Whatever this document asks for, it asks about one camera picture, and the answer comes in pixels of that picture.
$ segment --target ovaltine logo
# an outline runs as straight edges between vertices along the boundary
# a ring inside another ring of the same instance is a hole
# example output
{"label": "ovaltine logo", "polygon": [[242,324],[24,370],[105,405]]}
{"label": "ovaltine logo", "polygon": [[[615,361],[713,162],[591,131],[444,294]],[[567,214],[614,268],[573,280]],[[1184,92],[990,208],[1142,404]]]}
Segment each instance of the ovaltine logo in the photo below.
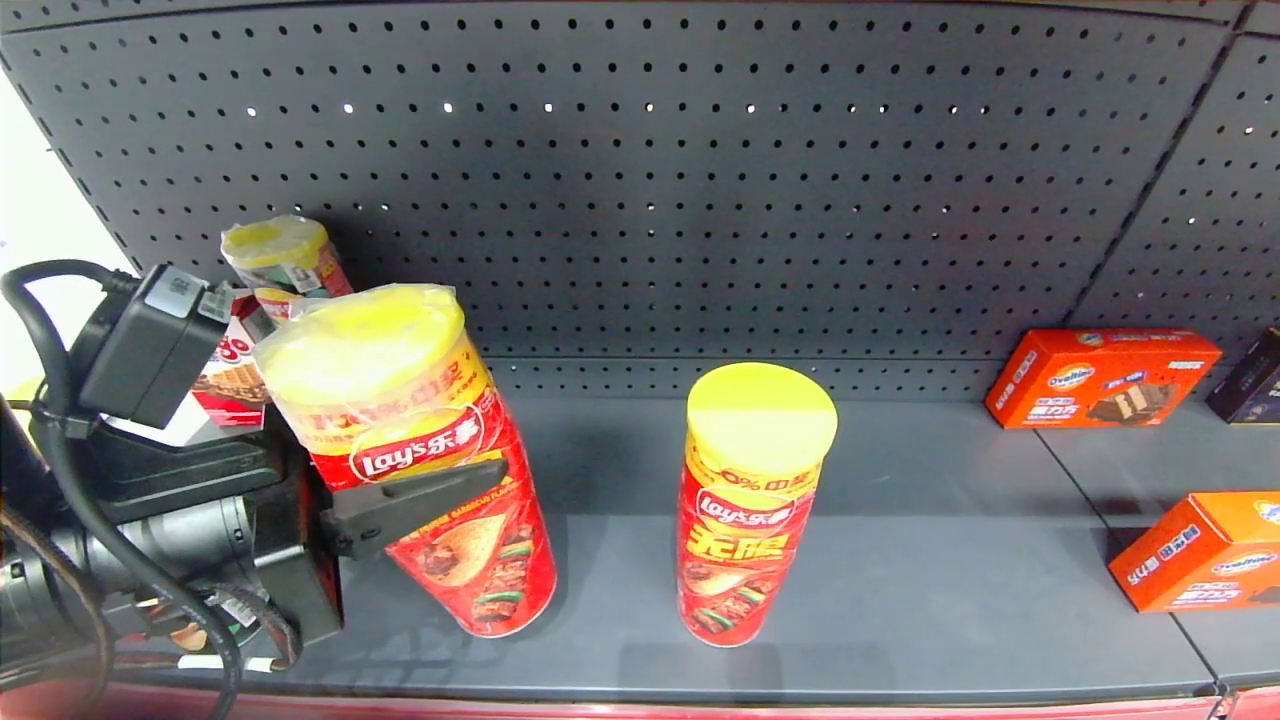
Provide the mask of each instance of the ovaltine logo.
{"label": "ovaltine logo", "polygon": [[744,530],[777,528],[786,523],[795,511],[796,502],[794,500],[782,507],[762,512],[759,510],[749,510],[723,497],[717,497],[708,488],[698,491],[698,514],[731,528],[741,528]]}
{"label": "ovaltine logo", "polygon": [[1244,573],[1252,573],[1258,568],[1280,559],[1280,555],[1274,552],[1251,552],[1248,555],[1242,555],[1235,560],[1229,560],[1221,565],[1213,566],[1215,575],[1243,575]]}
{"label": "ovaltine logo", "polygon": [[1258,500],[1254,501],[1253,507],[1258,511],[1258,515],[1262,515],[1263,520],[1280,525],[1280,505]]}
{"label": "ovaltine logo", "polygon": [[1048,387],[1057,391],[1071,389],[1093,377],[1094,372],[1093,365],[1089,365],[1088,363],[1073,363],[1050,378]]}

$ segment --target black wire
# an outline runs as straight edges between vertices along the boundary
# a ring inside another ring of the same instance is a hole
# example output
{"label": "black wire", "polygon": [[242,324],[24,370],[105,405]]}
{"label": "black wire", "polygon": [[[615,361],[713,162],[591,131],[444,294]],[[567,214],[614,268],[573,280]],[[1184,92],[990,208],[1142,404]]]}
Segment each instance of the black wire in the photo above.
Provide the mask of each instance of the black wire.
{"label": "black wire", "polygon": [[102,603],[97,597],[97,592],[93,584],[84,578],[84,574],[76,568],[61,548],[54,544],[54,541],[49,536],[36,529],[13,506],[0,503],[0,525],[4,525],[14,538],[36,551],[36,555],[70,588],[72,594],[79,600],[84,607],[84,612],[88,614],[90,625],[93,626],[93,650],[97,665],[95,667],[93,684],[82,703],[83,714],[87,715],[99,698],[102,697],[102,691],[106,689],[106,679],[111,673],[115,651],[115,642],[111,639],[110,630],[108,630],[106,618],[102,616]]}
{"label": "black wire", "polygon": [[221,720],[227,717],[236,702],[243,673],[236,637],[232,635],[221,618],[183,587],[177,578],[129,542],[106,518],[87,489],[70,443],[63,432],[65,415],[74,406],[70,360],[67,356],[67,348],[58,337],[58,331],[49,319],[49,313],[26,288],[26,283],[67,274],[95,279],[109,292],[132,291],[137,286],[137,281],[124,273],[113,273],[101,265],[82,260],[35,263],[10,270],[0,278],[0,291],[4,292],[5,300],[13,305],[23,325],[27,327],[27,333],[45,366],[45,382],[49,384],[50,400],[46,402],[44,398],[36,398],[33,416],[47,425],[50,430],[46,461],[54,470],[54,477],[58,479],[58,486],[61,488],[67,503],[90,534],[97,538],[102,547],[128,568],[134,577],[151,585],[163,600],[179,607],[209,634],[209,639],[223,662],[223,684],[209,717]]}
{"label": "black wire", "polygon": [[97,281],[104,287],[118,281],[111,270],[84,260],[32,263],[9,270],[0,279],[0,291],[18,313],[22,324],[27,327],[31,343],[36,346],[36,354],[40,355],[40,364],[45,369],[45,379],[49,383],[47,405],[52,407],[54,413],[61,415],[67,413],[74,400],[70,397],[73,391],[70,361],[61,338],[58,337],[58,329],[54,328],[54,322],[49,319],[49,313],[27,290],[27,283],[58,275],[81,275]]}
{"label": "black wire", "polygon": [[280,657],[271,661],[273,671],[288,670],[298,661],[302,655],[302,634],[270,601],[262,600],[253,591],[230,583],[202,583],[197,584],[196,589],[210,593],[220,592],[239,601],[262,624],[262,629],[266,630],[271,642],[275,643],[275,648],[280,652]]}

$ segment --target wafer box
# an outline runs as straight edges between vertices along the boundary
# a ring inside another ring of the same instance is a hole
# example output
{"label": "wafer box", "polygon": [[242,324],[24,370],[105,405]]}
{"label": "wafer box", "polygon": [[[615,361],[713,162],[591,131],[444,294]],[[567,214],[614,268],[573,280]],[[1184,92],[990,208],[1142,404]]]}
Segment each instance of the wafer box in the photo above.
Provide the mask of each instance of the wafer box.
{"label": "wafer box", "polygon": [[253,363],[253,346],[274,325],[251,291],[236,291],[227,334],[192,386],[192,395],[209,416],[224,428],[262,427],[270,396]]}
{"label": "wafer box", "polygon": [[1184,329],[1034,329],[987,409],[1006,428],[1158,425],[1221,355]]}
{"label": "wafer box", "polygon": [[1192,493],[1110,568],[1139,612],[1280,607],[1280,491]]}

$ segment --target yellow plastic lid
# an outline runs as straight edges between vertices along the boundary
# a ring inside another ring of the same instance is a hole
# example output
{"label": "yellow plastic lid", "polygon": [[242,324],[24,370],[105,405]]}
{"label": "yellow plastic lid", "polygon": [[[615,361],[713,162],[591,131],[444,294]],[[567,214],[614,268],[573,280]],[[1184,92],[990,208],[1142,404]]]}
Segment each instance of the yellow plastic lid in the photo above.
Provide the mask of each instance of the yellow plastic lid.
{"label": "yellow plastic lid", "polygon": [[689,430],[703,459],[763,477],[822,462],[836,438],[836,404],[805,375],[739,363],[703,375],[689,392]]}
{"label": "yellow plastic lid", "polygon": [[388,284],[321,300],[253,348],[278,402],[362,402],[439,363],[462,334],[453,288]]}
{"label": "yellow plastic lid", "polygon": [[250,269],[282,263],[312,265],[312,256],[325,242],[329,242],[329,233],[320,223],[298,215],[280,215],[224,231],[223,255],[232,265]]}

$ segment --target orange box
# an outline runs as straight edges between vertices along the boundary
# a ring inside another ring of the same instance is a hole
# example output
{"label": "orange box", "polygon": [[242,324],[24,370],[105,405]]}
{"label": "orange box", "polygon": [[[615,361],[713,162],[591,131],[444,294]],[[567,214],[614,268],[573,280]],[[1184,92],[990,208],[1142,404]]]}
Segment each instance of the orange box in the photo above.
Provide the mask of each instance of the orange box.
{"label": "orange box", "polygon": [[1028,331],[987,409],[1006,428],[1158,425],[1221,355],[1192,331]]}
{"label": "orange box", "polygon": [[1280,491],[1192,493],[1110,568],[1138,612],[1280,606]]}

